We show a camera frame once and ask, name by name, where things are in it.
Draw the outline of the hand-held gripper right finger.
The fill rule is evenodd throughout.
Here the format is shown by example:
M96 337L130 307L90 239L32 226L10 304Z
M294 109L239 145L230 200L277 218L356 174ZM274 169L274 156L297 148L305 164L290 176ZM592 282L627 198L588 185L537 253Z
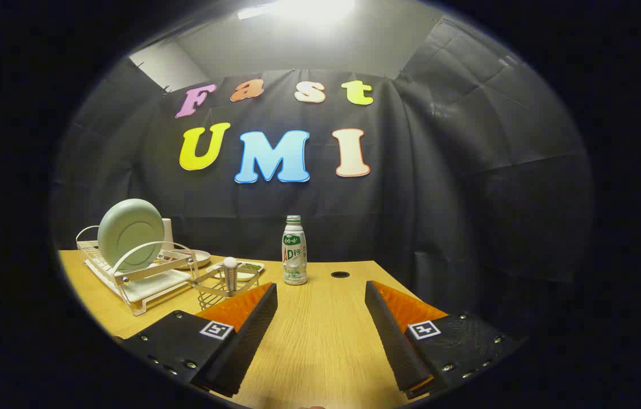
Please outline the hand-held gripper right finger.
M444 312L377 281L365 285L365 305L397 386L409 399L457 389L520 346L517 337L476 314Z

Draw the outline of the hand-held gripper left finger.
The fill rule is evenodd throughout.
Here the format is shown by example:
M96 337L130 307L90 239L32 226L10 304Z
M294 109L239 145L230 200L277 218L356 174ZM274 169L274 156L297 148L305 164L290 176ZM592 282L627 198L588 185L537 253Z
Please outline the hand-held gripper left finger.
M276 311L270 282L196 314L174 310L118 344L183 384L232 398Z

